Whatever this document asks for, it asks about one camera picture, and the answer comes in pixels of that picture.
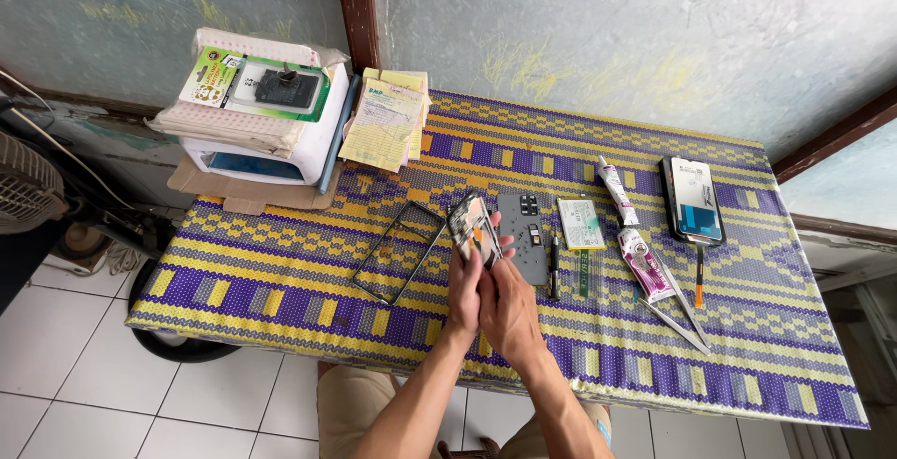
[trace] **purple and yellow tablecloth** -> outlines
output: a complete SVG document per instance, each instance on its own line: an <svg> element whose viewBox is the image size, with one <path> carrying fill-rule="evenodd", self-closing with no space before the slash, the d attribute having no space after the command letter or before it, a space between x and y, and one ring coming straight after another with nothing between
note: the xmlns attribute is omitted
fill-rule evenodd
<svg viewBox="0 0 897 459"><path fill-rule="evenodd" d="M448 234L396 306L349 283L402 205L415 200L445 215L469 188L491 208L496 194L535 191L547 235L560 231L555 198L585 193L596 200L607 240L589 262L589 295L579 295L573 251L562 254L562 301L536 290L542 332L580 398L869 427L761 144L431 95L421 160L397 175L348 164L329 210L269 206L253 217L198 197L126 324L409 374L448 312ZM616 214L595 173L599 154L620 170L642 236L692 300L695 250L668 235L657 161L681 155L711 165L728 242L706 254L705 306L696 311L710 357L633 303L638 284L615 242ZM674 300L660 308L689 327ZM458 384L525 393L482 336Z"/></svg>

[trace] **phone display protective film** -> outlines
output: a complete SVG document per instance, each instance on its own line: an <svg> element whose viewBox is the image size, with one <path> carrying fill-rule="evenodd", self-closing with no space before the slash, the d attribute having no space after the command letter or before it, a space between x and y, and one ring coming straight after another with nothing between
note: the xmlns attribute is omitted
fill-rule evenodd
<svg viewBox="0 0 897 459"><path fill-rule="evenodd" d="M489 211L479 192L469 193L455 205L448 215L448 231L465 261L470 261L473 251L480 251L486 268L492 268L501 259L498 236L489 222Z"/></svg>
<svg viewBox="0 0 897 459"><path fill-rule="evenodd" d="M679 231L721 240L723 234L711 168L701 161L689 161L680 157L673 157L670 163L676 198L676 226Z"/></svg>

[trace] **smartphone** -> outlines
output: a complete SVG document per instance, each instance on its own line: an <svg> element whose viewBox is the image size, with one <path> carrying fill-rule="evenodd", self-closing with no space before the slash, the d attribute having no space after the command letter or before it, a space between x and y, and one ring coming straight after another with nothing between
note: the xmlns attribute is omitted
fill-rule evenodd
<svg viewBox="0 0 897 459"><path fill-rule="evenodd" d="M710 246L726 241L711 168L701 160L666 156L659 163L667 201L670 235L681 242L695 239Z"/></svg>
<svg viewBox="0 0 897 459"><path fill-rule="evenodd" d="M492 268L501 259L498 236L489 221L486 202L478 191L467 193L464 200L452 207L448 214L448 231L465 261L470 261L473 251L480 251L486 268Z"/></svg>

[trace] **white tile floor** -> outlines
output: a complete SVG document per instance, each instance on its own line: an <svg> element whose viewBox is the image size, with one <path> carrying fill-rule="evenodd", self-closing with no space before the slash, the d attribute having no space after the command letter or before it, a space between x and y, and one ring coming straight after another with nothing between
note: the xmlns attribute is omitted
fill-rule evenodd
<svg viewBox="0 0 897 459"><path fill-rule="evenodd" d="M198 365L156 358L121 325L131 281L41 267L0 316L0 459L318 456L315 361L255 349ZM529 398L456 387L439 439L503 444L532 412ZM788 458L775 422L611 415L618 459Z"/></svg>

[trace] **cable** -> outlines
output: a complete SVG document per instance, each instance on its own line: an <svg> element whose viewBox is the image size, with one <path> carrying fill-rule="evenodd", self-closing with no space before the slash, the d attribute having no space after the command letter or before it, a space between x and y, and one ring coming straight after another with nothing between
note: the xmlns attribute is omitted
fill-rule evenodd
<svg viewBox="0 0 897 459"><path fill-rule="evenodd" d="M91 277L92 275L100 273L105 267L108 267L109 275L118 275L118 273L121 273L122 271L131 272L137 269L139 263L140 256L137 254L137 251L124 244L113 242L112 245L106 249L106 257L103 258L103 261L100 261L100 264L93 268L93 271L78 270L77 267L64 268L48 262L42 262L40 264L57 270L67 271L77 277Z"/></svg>
<svg viewBox="0 0 897 459"><path fill-rule="evenodd" d="M135 209L134 207L131 207L131 205L128 204L126 201L124 201L124 200L118 198L118 194L116 194L115 191L113 191L112 189L109 189L109 187L106 185L106 183L105 183L102 179L100 179L100 176L97 176L96 173L95 173L93 170L91 170L91 167L88 167L88 166L84 165L84 161L81 161L80 159L78 159L78 156L73 155L72 153L70 153L70 152L68 151L68 149L62 147L62 144L60 144L59 142L56 142L56 139L54 139L53 137L51 137L50 134L49 134L48 132L44 132L44 129L43 129L43 128L40 128L40 127L37 125L37 123L35 123L34 121L29 120L29 119L28 119L28 116L26 116L26 115L23 114L23 113L20 113L18 109L10 109L10 112L12 112L12 113L14 113L15 115L19 116L22 120L24 120L25 122L27 122L28 124L30 124L31 126L33 126L34 129L37 130L38 132L40 132L41 135L43 135L44 137L46 137L50 142L56 144L56 147L58 147L59 149L61 149L63 153L69 155L69 157L71 157L73 160L75 160L75 161L78 163L78 165L84 167L84 170L87 170L88 172L90 172L90 173L91 173L91 176L93 176L94 179L96 179L97 181L99 181L99 182L100 182L100 185L102 185L104 188L106 188L106 190L109 192L109 194L111 194L116 200L118 200L119 203L121 203L121 204L124 205L125 207L128 207L128 208L131 209L132 211L136 211L136 209Z"/></svg>
<svg viewBox="0 0 897 459"><path fill-rule="evenodd" d="M31 90L28 88L28 86L25 86L25 85L21 84L18 80L16 80L16 78L14 78L13 76L7 74L6 72L4 72L4 71L0 71L0 76L3 76L3 77L5 77L5 78L8 78L8 79L11 80L16 86L18 86L18 87L24 89L25 91L27 91L28 93L30 93L32 97L35 97L35 98L37 98L38 100L40 100L40 103L43 104L44 107L46 107L47 110L50 111L50 115L53 116L53 119L50 120L50 124L48 124L47 126L45 126L45 127L44 127L44 130L47 130L49 127L53 126L53 123L56 122L56 113L53 112L53 108L50 107L50 104L48 104L46 100L44 100L43 98L41 98L37 93L31 91Z"/></svg>

